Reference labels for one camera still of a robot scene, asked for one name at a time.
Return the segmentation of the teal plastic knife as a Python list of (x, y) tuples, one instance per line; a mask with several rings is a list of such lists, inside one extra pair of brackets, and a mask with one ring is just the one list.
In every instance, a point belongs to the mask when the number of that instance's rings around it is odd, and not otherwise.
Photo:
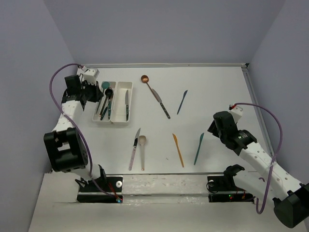
[(198, 148), (197, 148), (197, 152), (196, 152), (196, 156), (195, 156), (195, 160), (194, 160), (194, 165), (196, 165), (196, 163), (197, 163), (197, 159), (198, 159), (198, 156), (199, 156), (199, 152), (200, 152), (201, 144), (202, 144), (202, 141), (203, 141), (203, 137), (204, 137), (204, 132), (201, 133), (200, 138), (199, 138), (199, 144), (198, 144)]

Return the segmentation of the teal plastic spoon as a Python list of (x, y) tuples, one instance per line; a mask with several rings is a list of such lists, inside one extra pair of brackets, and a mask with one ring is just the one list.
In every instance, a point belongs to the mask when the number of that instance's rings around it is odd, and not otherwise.
[(110, 83), (109, 83), (109, 82), (102, 82), (102, 83), (101, 83), (102, 96), (101, 96), (100, 99), (99, 99), (99, 102), (98, 102), (98, 105), (97, 105), (97, 108), (96, 108), (96, 114), (98, 113), (98, 110), (99, 110), (101, 101), (102, 101), (102, 99), (103, 99), (104, 91), (105, 91), (106, 89), (108, 89), (109, 87), (110, 87)]

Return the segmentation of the black spoon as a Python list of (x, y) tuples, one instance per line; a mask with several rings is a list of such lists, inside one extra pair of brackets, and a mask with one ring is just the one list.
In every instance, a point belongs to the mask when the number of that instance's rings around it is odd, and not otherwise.
[(106, 102), (107, 102), (107, 100), (109, 100), (111, 98), (112, 94), (113, 94), (113, 90), (111, 88), (106, 89), (106, 91), (105, 91), (105, 100), (104, 100), (101, 112), (99, 114), (100, 120), (103, 119), (103, 114), (104, 114), (104, 109), (105, 109), (105, 106), (106, 106)]

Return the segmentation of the silver spoon green handle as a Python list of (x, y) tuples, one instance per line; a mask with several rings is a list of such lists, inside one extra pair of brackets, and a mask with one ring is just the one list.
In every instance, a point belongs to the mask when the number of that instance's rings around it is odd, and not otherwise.
[(113, 99), (113, 94), (109, 97), (109, 101), (108, 101), (108, 120), (110, 120), (111, 118), (112, 99)]

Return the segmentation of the steel knife green handle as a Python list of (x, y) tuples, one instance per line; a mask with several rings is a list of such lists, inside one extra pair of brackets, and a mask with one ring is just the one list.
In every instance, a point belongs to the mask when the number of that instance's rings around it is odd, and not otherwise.
[(129, 119), (129, 99), (128, 99), (128, 89), (125, 94), (125, 105), (126, 105), (126, 121)]

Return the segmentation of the orange plastic knife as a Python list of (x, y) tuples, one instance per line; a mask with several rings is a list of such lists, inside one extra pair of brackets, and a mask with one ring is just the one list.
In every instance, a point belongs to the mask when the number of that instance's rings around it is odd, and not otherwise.
[(184, 162), (183, 162), (183, 158), (182, 158), (181, 151), (180, 151), (180, 148), (179, 148), (177, 136), (174, 133), (172, 134), (172, 136), (173, 136), (176, 148), (177, 148), (177, 152), (178, 152), (178, 155), (179, 155), (179, 159), (180, 159), (181, 165), (184, 168)]

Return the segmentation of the blue plastic knife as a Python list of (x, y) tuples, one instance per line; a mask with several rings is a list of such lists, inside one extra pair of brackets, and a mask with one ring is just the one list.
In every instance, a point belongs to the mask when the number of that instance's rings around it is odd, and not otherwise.
[(186, 96), (187, 92), (188, 92), (188, 90), (186, 90), (186, 91), (183, 93), (183, 98), (182, 98), (182, 101), (181, 101), (181, 103), (180, 103), (180, 105), (179, 105), (179, 108), (178, 108), (178, 111), (177, 111), (177, 115), (179, 114), (179, 112), (180, 112), (180, 110), (181, 110), (181, 107), (182, 107), (182, 105), (183, 105), (183, 102), (184, 102), (184, 99), (185, 99), (185, 96)]

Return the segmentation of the steel knife pink handle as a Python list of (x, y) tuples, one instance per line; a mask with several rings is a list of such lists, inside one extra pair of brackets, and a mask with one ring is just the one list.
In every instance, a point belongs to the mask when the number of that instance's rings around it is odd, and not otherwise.
[(136, 148), (137, 148), (137, 144), (138, 144), (138, 138), (139, 138), (139, 135), (140, 135), (140, 130), (141, 130), (141, 128), (139, 128), (137, 130), (135, 138), (134, 138), (133, 150), (132, 150), (132, 154), (131, 154), (131, 158), (130, 158), (130, 162), (129, 162), (129, 167), (128, 167), (129, 171), (131, 171), (132, 167), (133, 167), (134, 158), (135, 158), (135, 154), (136, 154)]

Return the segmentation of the beige plastic spoon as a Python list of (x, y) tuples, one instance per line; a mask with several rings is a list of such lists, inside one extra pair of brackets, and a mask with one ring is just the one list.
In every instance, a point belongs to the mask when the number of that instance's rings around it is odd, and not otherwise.
[(140, 144), (140, 158), (141, 158), (141, 170), (145, 170), (145, 144), (146, 137), (144, 135), (139, 136), (138, 142)]

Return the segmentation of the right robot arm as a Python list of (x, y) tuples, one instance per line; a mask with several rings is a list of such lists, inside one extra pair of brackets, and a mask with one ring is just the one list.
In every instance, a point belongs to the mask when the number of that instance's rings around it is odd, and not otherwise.
[(241, 109), (217, 112), (208, 132), (250, 164), (265, 182), (254, 180), (242, 166), (233, 165), (226, 169), (222, 184), (226, 189), (239, 187), (274, 204), (277, 219), (294, 228), (309, 216), (309, 186), (290, 176), (249, 131), (237, 128), (241, 116)]

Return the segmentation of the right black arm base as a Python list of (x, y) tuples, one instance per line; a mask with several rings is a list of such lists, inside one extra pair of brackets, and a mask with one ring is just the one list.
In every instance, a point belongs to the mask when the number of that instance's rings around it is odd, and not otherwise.
[(210, 203), (254, 203), (255, 200), (251, 193), (236, 187), (233, 179), (224, 175), (208, 176), (206, 189)]

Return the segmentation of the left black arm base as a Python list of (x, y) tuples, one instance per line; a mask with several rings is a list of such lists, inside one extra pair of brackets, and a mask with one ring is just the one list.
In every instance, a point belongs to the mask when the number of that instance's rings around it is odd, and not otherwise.
[(79, 203), (122, 203), (123, 176), (108, 175), (106, 180), (96, 179), (93, 181), (75, 179), (78, 184), (77, 202)]

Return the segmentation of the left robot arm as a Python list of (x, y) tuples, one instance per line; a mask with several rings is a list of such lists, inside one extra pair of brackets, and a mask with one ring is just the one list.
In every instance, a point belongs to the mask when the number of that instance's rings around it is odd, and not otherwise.
[(103, 96), (97, 78), (88, 74), (65, 77), (66, 90), (61, 100), (61, 115), (52, 132), (43, 137), (45, 148), (55, 172), (75, 173), (84, 185), (90, 183), (97, 191), (106, 188), (107, 177), (99, 164), (90, 158), (90, 149), (76, 122), (84, 112), (87, 102), (98, 102)]

